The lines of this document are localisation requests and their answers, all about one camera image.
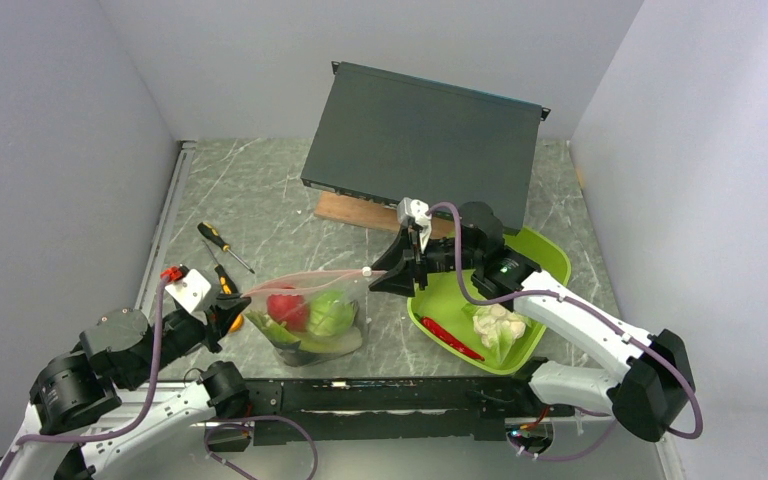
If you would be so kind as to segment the yellow tape measure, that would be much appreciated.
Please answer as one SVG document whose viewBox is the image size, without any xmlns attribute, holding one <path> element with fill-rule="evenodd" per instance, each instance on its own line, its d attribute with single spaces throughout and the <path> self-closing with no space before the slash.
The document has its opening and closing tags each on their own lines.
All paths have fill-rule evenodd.
<svg viewBox="0 0 768 480">
<path fill-rule="evenodd" d="M 233 333 L 240 330 L 243 324 L 244 324 L 244 316 L 242 314 L 239 314 L 235 317 L 235 319 L 231 323 L 228 332 Z"/>
</svg>

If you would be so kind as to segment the green plastic tray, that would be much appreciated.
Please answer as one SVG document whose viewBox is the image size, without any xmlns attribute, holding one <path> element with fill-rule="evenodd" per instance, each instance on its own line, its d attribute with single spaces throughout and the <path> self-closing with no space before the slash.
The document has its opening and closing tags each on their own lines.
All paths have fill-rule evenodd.
<svg viewBox="0 0 768 480">
<path fill-rule="evenodd" d="M 506 234 L 504 240 L 507 246 L 535 261 L 557 282 L 568 284 L 570 260 L 554 242 L 527 227 L 517 234 Z M 408 299 L 406 306 L 411 321 L 443 350 L 494 375 L 510 375 L 519 370 L 546 330 L 542 324 L 519 316 L 520 325 L 515 328 L 519 337 L 501 334 L 500 344 L 486 346 L 484 337 L 474 329 L 474 319 L 490 311 L 499 313 L 500 308 L 468 302 L 453 272 L 432 275 L 427 287 Z"/>
</svg>

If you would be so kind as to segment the aluminium rail left edge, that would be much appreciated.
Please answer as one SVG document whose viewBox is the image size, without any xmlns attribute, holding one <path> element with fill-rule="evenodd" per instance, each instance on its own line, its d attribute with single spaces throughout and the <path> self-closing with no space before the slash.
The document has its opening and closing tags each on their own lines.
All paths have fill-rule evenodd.
<svg viewBox="0 0 768 480">
<path fill-rule="evenodd" d="M 165 269 L 164 260 L 171 242 L 172 228 L 196 157 L 197 145 L 197 140 L 179 142 L 177 159 L 154 227 L 147 263 L 137 290 L 133 309 L 140 311 L 147 318 L 150 326 L 153 325 L 152 311 L 156 303 L 156 288 L 160 274 Z"/>
</svg>

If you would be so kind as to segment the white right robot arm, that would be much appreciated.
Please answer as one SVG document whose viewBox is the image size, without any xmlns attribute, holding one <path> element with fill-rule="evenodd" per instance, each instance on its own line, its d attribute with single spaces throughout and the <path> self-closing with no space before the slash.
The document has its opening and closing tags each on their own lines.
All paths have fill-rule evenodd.
<svg viewBox="0 0 768 480">
<path fill-rule="evenodd" d="M 452 272 L 461 296 L 478 309 L 518 314 L 556 332 L 598 364 L 571 367 L 535 360 L 511 388 L 517 411 L 534 415 L 567 405 L 613 417 L 649 442 L 665 434 L 694 440 L 704 429 L 684 341 L 664 329 L 653 334 L 575 294 L 535 260 L 507 246 L 490 206 L 433 206 L 403 198 L 400 228 L 374 263 L 382 276 L 373 291 L 412 297 L 432 274 Z"/>
</svg>

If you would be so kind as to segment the clear zip top bag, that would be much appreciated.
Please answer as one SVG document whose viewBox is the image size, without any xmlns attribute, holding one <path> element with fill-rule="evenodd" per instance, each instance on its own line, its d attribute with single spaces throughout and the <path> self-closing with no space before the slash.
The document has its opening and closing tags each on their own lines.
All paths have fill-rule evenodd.
<svg viewBox="0 0 768 480">
<path fill-rule="evenodd" d="M 290 367 L 351 354 L 366 343 L 361 307 L 369 286 L 383 275 L 370 267 L 285 275 L 244 292 L 244 317 Z"/>
</svg>

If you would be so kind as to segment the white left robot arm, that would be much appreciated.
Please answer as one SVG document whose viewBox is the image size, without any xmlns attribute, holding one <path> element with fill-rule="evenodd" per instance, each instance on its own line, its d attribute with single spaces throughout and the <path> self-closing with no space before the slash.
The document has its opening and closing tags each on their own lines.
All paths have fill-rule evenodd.
<svg viewBox="0 0 768 480">
<path fill-rule="evenodd" d="M 167 397 L 155 395 L 161 368 L 201 343 L 218 350 L 250 302 L 222 294 L 206 323 L 177 308 L 164 318 L 158 357 L 141 311 L 103 315 L 38 374 L 20 429 L 0 457 L 0 479 L 100 479 L 195 423 L 244 415 L 249 391 L 229 361 L 211 364 Z"/>
</svg>

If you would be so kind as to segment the black yellow screwdriver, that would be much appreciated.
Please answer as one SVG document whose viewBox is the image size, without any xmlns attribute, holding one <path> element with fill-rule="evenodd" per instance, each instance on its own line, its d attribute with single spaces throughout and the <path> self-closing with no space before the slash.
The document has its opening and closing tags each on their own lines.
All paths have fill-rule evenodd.
<svg viewBox="0 0 768 480">
<path fill-rule="evenodd" d="M 220 235 L 219 231 L 214 226 L 212 226 L 207 222 L 200 222 L 197 225 L 197 230 L 206 241 L 216 245 L 221 251 L 230 255 L 238 263 L 240 263 L 249 273 L 251 274 L 256 273 L 256 271 L 252 268 L 252 266 L 231 248 L 230 244 L 224 240 L 224 238 Z"/>
<path fill-rule="evenodd" d="M 213 263 L 214 263 L 213 270 L 218 277 L 222 293 L 227 295 L 239 294 L 240 291 L 236 283 L 232 280 L 232 278 L 230 277 L 230 275 L 228 274 L 224 266 L 219 262 L 218 258 L 216 257 L 213 250 L 209 246 L 208 242 L 204 239 L 202 239 L 201 242 L 204 245 L 206 251 L 208 252 L 210 258 L 213 260 Z"/>
</svg>

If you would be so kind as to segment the white cauliflower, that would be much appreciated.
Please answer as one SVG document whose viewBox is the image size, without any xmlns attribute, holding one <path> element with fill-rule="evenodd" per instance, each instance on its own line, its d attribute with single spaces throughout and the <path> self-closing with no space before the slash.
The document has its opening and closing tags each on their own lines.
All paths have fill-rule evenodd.
<svg viewBox="0 0 768 480">
<path fill-rule="evenodd" d="M 527 317 L 511 312 L 499 304 L 467 304 L 462 308 L 462 312 L 471 321 L 474 333 L 496 363 L 506 360 L 513 344 L 525 335 L 530 325 Z"/>
</svg>

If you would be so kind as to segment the red tomato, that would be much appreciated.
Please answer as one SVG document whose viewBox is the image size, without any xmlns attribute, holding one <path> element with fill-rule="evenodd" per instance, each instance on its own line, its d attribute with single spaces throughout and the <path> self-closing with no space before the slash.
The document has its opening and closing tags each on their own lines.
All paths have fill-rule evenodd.
<svg viewBox="0 0 768 480">
<path fill-rule="evenodd" d="M 303 295 L 290 295 L 293 286 L 281 286 L 281 293 L 267 298 L 267 314 L 276 323 L 292 332 L 306 332 L 311 310 Z"/>
</svg>

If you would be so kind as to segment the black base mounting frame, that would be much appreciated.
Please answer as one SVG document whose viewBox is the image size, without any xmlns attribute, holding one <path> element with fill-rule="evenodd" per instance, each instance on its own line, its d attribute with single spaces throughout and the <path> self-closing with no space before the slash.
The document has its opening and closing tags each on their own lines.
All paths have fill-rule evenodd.
<svg viewBox="0 0 768 480">
<path fill-rule="evenodd" d="M 245 379 L 233 392 L 218 416 L 252 423 L 257 446 L 294 440 L 295 425 L 318 441 L 502 441 L 509 430 L 540 426 L 556 411 L 506 376 Z"/>
</svg>

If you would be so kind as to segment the green cabbage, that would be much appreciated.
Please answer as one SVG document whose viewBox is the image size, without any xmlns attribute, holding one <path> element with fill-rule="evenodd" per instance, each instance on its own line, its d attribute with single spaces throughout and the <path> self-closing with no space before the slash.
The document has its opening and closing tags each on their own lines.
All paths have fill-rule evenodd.
<svg viewBox="0 0 768 480">
<path fill-rule="evenodd" d="M 311 315 L 307 332 L 319 337 L 334 337 L 345 333 L 354 323 L 355 303 L 347 300 L 340 290 L 329 290 L 310 303 Z"/>
</svg>

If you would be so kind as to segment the long red chili pepper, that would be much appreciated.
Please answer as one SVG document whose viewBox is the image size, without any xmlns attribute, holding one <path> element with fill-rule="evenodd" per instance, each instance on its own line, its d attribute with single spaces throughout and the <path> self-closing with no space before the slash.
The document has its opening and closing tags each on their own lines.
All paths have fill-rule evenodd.
<svg viewBox="0 0 768 480">
<path fill-rule="evenodd" d="M 467 358 L 478 360 L 480 362 L 485 360 L 484 356 L 461 342 L 432 318 L 422 317 L 421 324 L 428 332 L 432 333 L 437 339 L 441 340 L 445 345 L 451 347 L 458 353 L 466 356 Z"/>
</svg>

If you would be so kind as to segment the dark rack server chassis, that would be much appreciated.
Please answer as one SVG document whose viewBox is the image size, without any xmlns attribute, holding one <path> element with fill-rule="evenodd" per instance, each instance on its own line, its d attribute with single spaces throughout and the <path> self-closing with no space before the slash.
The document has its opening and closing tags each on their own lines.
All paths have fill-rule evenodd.
<svg viewBox="0 0 768 480">
<path fill-rule="evenodd" d="M 481 201 L 522 228 L 549 108 L 346 61 L 332 72 L 305 186 L 388 207 Z"/>
</svg>

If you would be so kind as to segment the green celery stalks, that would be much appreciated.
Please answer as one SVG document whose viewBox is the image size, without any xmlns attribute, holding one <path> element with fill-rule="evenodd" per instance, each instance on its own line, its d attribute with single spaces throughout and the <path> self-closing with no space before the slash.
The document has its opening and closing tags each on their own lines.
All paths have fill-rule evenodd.
<svg viewBox="0 0 768 480">
<path fill-rule="evenodd" d="M 304 332 L 291 332 L 263 312 L 249 311 L 245 314 L 245 318 L 275 348 L 280 350 L 343 355 L 357 350 L 363 344 L 363 336 L 360 330 L 354 326 L 351 326 L 347 332 L 337 336 L 321 337 Z"/>
</svg>

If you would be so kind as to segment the wooden block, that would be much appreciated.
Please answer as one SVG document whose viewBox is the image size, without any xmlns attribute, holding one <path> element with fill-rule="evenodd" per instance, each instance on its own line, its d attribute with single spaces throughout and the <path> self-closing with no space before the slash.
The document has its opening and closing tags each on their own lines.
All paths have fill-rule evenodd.
<svg viewBox="0 0 768 480">
<path fill-rule="evenodd" d="M 369 200 L 322 192 L 314 208 L 316 217 L 372 230 L 396 233 L 400 228 L 397 206 L 385 206 Z"/>
</svg>

